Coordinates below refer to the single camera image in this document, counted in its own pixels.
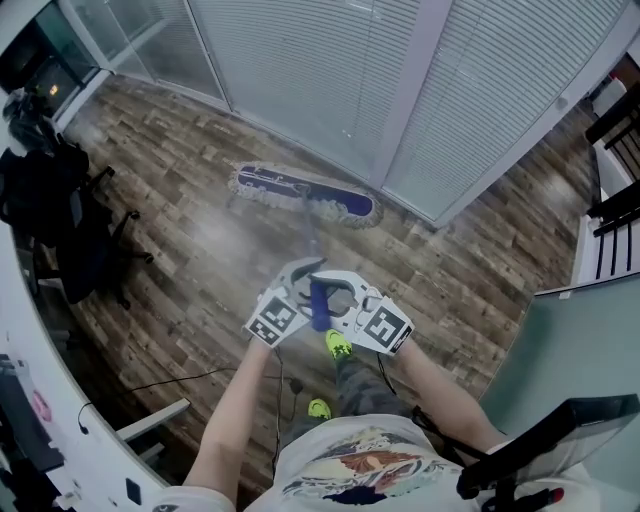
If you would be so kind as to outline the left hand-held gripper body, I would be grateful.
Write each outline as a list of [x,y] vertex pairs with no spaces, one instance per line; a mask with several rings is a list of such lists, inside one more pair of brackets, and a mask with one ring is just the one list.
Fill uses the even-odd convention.
[[307,326],[311,317],[301,314],[294,301],[294,295],[284,287],[266,288],[258,296],[257,305],[244,324],[244,329],[270,348]]

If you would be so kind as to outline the blue mop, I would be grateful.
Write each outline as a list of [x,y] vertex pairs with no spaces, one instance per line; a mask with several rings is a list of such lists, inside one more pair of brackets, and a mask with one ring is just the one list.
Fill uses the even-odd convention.
[[[315,218],[352,229],[365,229],[376,226],[383,216],[379,201],[356,185],[271,162],[236,163],[229,188],[241,198],[300,214],[306,228],[308,256],[325,258],[315,233]],[[326,331],[331,323],[329,297],[334,290],[312,281],[310,290],[312,316],[309,324],[317,331]]]

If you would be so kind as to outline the person's left forearm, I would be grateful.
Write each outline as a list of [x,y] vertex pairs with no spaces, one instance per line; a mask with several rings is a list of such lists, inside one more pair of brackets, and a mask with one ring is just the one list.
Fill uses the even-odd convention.
[[277,353],[253,339],[204,430],[186,487],[215,491],[235,506],[263,374]]

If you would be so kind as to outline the person's right forearm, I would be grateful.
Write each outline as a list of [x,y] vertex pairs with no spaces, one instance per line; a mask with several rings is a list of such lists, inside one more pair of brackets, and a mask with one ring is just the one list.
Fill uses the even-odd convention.
[[405,341],[394,360],[419,396],[419,405],[445,435],[488,452],[506,440],[479,403],[417,345]]

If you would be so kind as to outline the wooden floor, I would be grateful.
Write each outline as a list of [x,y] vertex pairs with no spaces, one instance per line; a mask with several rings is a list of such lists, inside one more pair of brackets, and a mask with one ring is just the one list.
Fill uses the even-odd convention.
[[[448,225],[431,228],[385,202],[354,230],[320,222],[329,266],[358,272],[412,318],[421,348],[472,395],[485,391],[540,290],[567,285],[579,221],[595,193],[580,103]],[[73,307],[86,332],[77,375],[114,426],[180,398],[189,409],[158,432],[161,475],[181,480],[213,406],[246,349],[257,294],[306,251],[303,219],[228,186],[240,161],[334,171],[213,108],[129,78],[108,79],[65,132],[91,168],[112,167],[100,200],[140,219],[125,239],[154,256],[124,282],[131,307],[93,293]]]

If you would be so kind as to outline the person's right neon shoe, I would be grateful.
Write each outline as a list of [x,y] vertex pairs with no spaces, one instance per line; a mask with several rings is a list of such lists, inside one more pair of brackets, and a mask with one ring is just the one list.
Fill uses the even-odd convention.
[[327,330],[325,333],[325,342],[329,354],[337,361],[342,357],[351,356],[353,353],[352,345],[347,341],[342,333],[335,329]]

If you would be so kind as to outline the person's camouflage trousers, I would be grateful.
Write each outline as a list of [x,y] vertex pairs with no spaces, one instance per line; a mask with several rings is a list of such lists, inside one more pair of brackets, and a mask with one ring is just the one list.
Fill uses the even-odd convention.
[[337,360],[336,389],[339,415],[330,420],[307,415],[294,421],[283,436],[284,448],[318,445],[343,455],[424,441],[411,420],[411,408],[356,356]]

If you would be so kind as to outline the black body-worn device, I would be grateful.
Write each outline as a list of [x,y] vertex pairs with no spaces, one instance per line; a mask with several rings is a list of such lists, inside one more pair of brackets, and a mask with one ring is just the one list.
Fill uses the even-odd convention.
[[567,492],[558,484],[521,497],[516,489],[583,462],[638,415],[635,394],[567,399],[521,436],[465,468],[456,491],[464,500],[492,491],[482,512],[539,512],[560,504]]

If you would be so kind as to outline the frosted glass panel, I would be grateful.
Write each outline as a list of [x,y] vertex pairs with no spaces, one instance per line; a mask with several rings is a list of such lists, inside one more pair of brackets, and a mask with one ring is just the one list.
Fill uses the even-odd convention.
[[568,398],[640,396],[640,272],[536,295],[481,404],[517,436]]

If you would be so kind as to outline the black mesh office chair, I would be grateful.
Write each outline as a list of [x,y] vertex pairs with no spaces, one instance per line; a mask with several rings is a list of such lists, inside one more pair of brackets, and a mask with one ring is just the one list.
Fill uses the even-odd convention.
[[127,211],[111,229],[112,210],[94,192],[115,170],[108,166],[91,177],[88,154],[75,145],[63,145],[54,154],[32,150],[23,156],[11,149],[0,153],[0,221],[55,251],[57,266],[41,275],[58,278],[69,303],[77,304],[92,292],[108,291],[128,310],[120,264],[154,256],[121,244],[127,222],[140,218]]

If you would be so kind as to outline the long white curved desk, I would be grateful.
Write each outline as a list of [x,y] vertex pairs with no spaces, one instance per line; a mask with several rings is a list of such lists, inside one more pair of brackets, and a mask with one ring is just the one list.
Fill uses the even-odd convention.
[[[151,512],[167,484],[129,442],[185,411],[189,401],[182,398],[114,430],[63,362],[23,278],[11,230],[1,222],[0,353],[16,366],[31,406],[37,390],[51,407],[50,423],[36,416],[64,458],[62,467],[47,474],[61,494],[58,504],[76,512]],[[128,499],[126,478],[140,486],[141,506]]]

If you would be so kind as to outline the pink desk item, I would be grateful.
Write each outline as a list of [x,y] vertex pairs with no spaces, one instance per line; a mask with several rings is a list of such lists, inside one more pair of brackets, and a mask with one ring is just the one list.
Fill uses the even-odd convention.
[[37,391],[32,393],[32,406],[39,418],[47,423],[52,421],[52,410],[45,398]]

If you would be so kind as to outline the black slatted rack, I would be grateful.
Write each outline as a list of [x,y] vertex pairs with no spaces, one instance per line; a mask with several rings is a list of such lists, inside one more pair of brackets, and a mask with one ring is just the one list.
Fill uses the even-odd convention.
[[587,216],[596,242],[595,278],[640,270],[640,82],[585,132],[599,197]]

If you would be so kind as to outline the grey jacket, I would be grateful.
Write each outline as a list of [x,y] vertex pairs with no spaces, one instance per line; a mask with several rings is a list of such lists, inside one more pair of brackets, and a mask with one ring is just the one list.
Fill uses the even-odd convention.
[[53,112],[45,98],[35,90],[19,88],[12,91],[2,116],[8,123],[10,135],[27,151],[54,153],[58,141],[51,122]]

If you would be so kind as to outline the dark glass balcony door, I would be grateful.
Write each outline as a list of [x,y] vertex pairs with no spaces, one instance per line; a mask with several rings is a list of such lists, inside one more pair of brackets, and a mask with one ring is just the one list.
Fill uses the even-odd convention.
[[0,0],[0,91],[34,91],[60,118],[101,71],[69,0]]

